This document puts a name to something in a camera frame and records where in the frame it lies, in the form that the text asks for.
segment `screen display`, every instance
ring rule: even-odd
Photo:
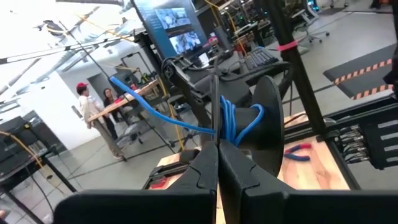
[[[135,0],[134,6],[163,58],[202,54],[210,46],[191,0]]]

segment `wooden workbench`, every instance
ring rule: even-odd
[[[138,94],[140,94],[140,95],[144,95],[144,94],[146,94],[147,92],[151,91],[153,88],[155,88],[158,84],[159,84],[159,81],[158,81],[158,80],[154,80],[154,81],[148,83],[146,86],[144,86],[144,87],[142,87],[142,88],[136,90],[136,93],[138,93]],[[106,115],[106,114],[108,114],[108,113],[110,113],[110,112],[112,112],[112,111],[114,111],[114,110],[120,108],[121,106],[125,105],[126,103],[128,103],[128,102],[134,100],[134,97],[133,97],[132,95],[130,95],[130,94],[126,94],[126,98],[127,98],[128,100],[126,100],[125,98],[123,98],[120,102],[112,103],[111,105],[107,106],[107,107],[106,107],[103,111],[101,111],[100,113],[91,116],[91,117],[88,119],[88,121],[94,121],[94,120],[96,120],[97,118],[99,118],[99,117],[101,117],[101,116],[104,116],[104,115]]]
[[[297,116],[289,116],[285,118],[285,122]],[[307,116],[297,118],[287,126],[293,126],[307,121]],[[278,179],[289,184],[297,190],[349,190],[348,184],[345,182],[328,146],[324,142],[317,142],[315,137],[303,139],[285,145],[285,150],[300,143],[311,143],[313,149],[296,152],[296,155],[309,155],[310,162],[297,162],[290,159],[282,161],[282,167],[278,175]],[[157,166],[171,164],[179,160],[179,154],[174,154],[162,158]],[[169,177],[163,189],[167,189],[182,174]],[[220,191],[217,190],[217,211],[216,224],[225,224],[223,204],[221,203]]]

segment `pliers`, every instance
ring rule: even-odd
[[[284,157],[292,159],[294,161],[302,161],[302,162],[309,161],[310,160],[309,156],[296,156],[293,155],[293,152],[298,151],[300,149],[311,149],[311,148],[312,148],[311,144],[299,144],[294,147],[291,147],[290,149],[285,150]]]

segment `red cap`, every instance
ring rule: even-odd
[[[88,84],[87,83],[77,83],[76,88],[85,87],[85,86],[88,86]]]

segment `blue cable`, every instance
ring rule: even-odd
[[[254,119],[254,121],[252,121],[247,127],[245,127],[236,137],[235,141],[233,142],[233,144],[235,144],[235,146],[238,146],[239,143],[242,141],[243,137],[250,132],[255,125],[257,125],[262,117],[264,116],[264,108],[260,105],[260,104],[255,104],[252,105],[250,108],[257,108],[259,110],[259,114],[257,115],[257,117]]]
[[[192,130],[207,133],[207,134],[215,134],[215,131],[212,129],[193,126],[191,124],[184,123],[184,122],[181,122],[178,120],[174,120],[174,119],[169,118],[168,116],[162,115],[161,113],[159,113],[155,109],[153,109],[153,107],[151,107],[151,105],[149,105],[146,102],[146,100],[143,99],[143,97],[141,95],[137,94],[134,90],[130,89],[128,86],[126,86],[124,83],[119,81],[117,78],[111,77],[110,80],[115,85],[120,87],[122,90],[124,90],[125,92],[132,95],[148,112],[150,112],[154,116],[156,116],[164,121],[167,121],[169,123],[183,126],[184,128],[192,129]],[[223,107],[223,130],[224,131],[222,132],[222,138],[233,143],[235,146],[238,146],[239,143],[242,141],[243,137],[248,132],[250,132],[255,127],[255,125],[257,125],[261,121],[262,117],[264,116],[264,108],[259,104],[252,105],[251,108],[257,108],[259,110],[259,114],[254,119],[254,121],[252,121],[246,128],[244,128],[238,134],[237,137],[235,137],[235,135],[236,135],[236,120],[235,120],[236,107],[229,100],[226,100],[224,98],[224,96],[220,96],[220,101],[221,101],[221,105]]]
[[[201,128],[201,127],[196,127],[193,126],[191,124],[187,124],[181,121],[177,121],[174,119],[169,118],[168,116],[162,115],[161,113],[157,112],[155,109],[153,109],[153,107],[151,107],[140,94],[137,94],[134,90],[130,89],[129,87],[127,87],[125,84],[123,84],[121,81],[119,81],[117,78],[115,77],[111,77],[110,80],[117,85],[118,87],[120,87],[122,90],[124,90],[125,92],[129,93],[130,95],[132,95],[148,112],[150,112],[151,114],[153,114],[154,116],[170,122],[172,124],[176,124],[179,126],[183,126],[184,128],[189,128],[195,131],[199,131],[199,132],[203,132],[203,133],[207,133],[207,134],[214,134],[215,131],[213,129],[209,129],[209,128]]]
[[[235,120],[235,105],[229,100],[226,100],[223,96],[220,97],[221,104],[223,106],[223,139],[228,140],[235,146],[238,146],[242,141],[243,137],[250,132],[255,125],[257,125],[262,117],[264,116],[264,108],[260,104],[252,105],[251,108],[257,108],[259,114],[246,128],[244,128],[237,137],[236,135],[236,120]]]

